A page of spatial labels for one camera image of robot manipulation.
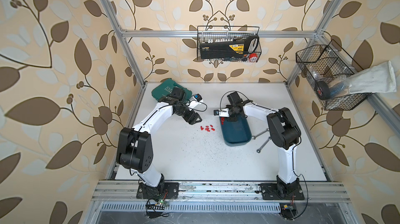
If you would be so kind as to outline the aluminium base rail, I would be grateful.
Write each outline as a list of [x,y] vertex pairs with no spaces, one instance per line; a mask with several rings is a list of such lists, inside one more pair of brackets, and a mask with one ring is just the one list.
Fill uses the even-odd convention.
[[[301,182],[305,200],[263,200],[259,190],[261,183],[272,181],[171,181],[179,183],[178,202],[273,202],[273,203],[350,203],[350,197],[339,182]],[[140,182],[136,180],[101,180],[98,182],[93,201],[139,201],[136,194]]]

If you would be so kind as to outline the silver wrench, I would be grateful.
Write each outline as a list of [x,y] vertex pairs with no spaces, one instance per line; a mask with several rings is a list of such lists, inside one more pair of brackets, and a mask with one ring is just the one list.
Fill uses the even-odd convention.
[[269,129],[265,129],[265,130],[263,130],[262,132],[260,132],[260,133],[258,133],[258,134],[256,134],[256,135],[253,135],[253,136],[252,136],[252,139],[255,140],[257,137],[260,137],[261,135],[267,133],[268,131],[269,131]]
[[257,150],[257,153],[261,153],[262,149],[267,145],[267,143],[271,140],[271,137],[269,137]]

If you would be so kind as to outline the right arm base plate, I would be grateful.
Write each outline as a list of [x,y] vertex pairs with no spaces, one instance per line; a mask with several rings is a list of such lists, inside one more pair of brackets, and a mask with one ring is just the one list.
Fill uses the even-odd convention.
[[305,200],[305,196],[299,183],[284,185],[283,183],[261,183],[259,190],[263,200]]

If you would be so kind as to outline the black yellow hand saw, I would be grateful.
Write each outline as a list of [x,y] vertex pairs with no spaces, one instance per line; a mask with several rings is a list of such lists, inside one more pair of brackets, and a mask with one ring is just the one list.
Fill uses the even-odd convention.
[[202,60],[220,59],[229,62],[257,62],[262,54],[259,37],[233,37],[200,42],[198,54]]

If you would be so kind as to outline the teal plastic storage box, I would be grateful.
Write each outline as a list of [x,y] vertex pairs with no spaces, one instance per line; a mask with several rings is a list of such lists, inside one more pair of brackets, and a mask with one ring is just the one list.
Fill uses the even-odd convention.
[[243,146],[250,142],[252,138],[249,123],[246,118],[241,116],[235,122],[228,121],[228,118],[225,117],[221,131],[225,144],[231,147]]

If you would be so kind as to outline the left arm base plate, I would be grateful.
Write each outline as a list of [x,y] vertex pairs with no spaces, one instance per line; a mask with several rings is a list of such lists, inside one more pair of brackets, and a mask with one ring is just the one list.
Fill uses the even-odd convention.
[[140,183],[136,198],[137,199],[177,199],[179,194],[179,183],[177,182],[160,182],[157,187],[150,187],[145,183]]

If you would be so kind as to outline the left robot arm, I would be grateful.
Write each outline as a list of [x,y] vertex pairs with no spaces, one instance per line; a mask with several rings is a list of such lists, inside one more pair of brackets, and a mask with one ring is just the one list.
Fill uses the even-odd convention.
[[137,174],[146,186],[157,188],[163,175],[152,165],[152,133],[155,133],[171,116],[178,115],[188,124],[202,121],[195,107],[203,103],[199,94],[186,98],[185,90],[172,88],[171,92],[157,100],[155,108],[132,128],[123,128],[119,134],[116,162],[131,175]]

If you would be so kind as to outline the white cloth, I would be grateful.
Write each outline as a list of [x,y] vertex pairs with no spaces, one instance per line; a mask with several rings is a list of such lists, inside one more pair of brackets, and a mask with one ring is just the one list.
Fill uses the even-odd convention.
[[338,97],[360,93],[397,92],[395,71],[390,61],[368,68],[343,80]]

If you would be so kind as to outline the green tool case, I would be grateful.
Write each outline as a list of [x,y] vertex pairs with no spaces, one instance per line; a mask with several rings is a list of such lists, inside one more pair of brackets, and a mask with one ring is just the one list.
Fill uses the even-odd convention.
[[189,89],[183,87],[182,85],[178,84],[171,78],[167,78],[164,80],[159,86],[152,90],[152,97],[156,100],[161,99],[163,96],[167,96],[172,93],[173,88],[180,88],[185,92],[185,99],[189,100],[191,96],[193,96],[193,92]]

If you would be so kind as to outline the black tape roll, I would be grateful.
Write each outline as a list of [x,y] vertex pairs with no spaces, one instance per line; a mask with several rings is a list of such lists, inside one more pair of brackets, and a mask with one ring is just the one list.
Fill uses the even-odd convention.
[[314,92],[320,100],[331,98],[329,86],[323,80],[315,81]]

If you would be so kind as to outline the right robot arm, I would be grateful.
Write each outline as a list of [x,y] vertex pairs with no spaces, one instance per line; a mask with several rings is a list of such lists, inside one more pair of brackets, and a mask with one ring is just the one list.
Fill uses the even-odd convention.
[[249,98],[243,100],[238,91],[229,91],[229,104],[219,110],[224,118],[254,117],[266,122],[270,140],[278,147],[279,171],[277,181],[294,183],[299,177],[296,172],[296,152],[301,143],[301,130],[292,112],[283,107],[278,110],[254,103]]

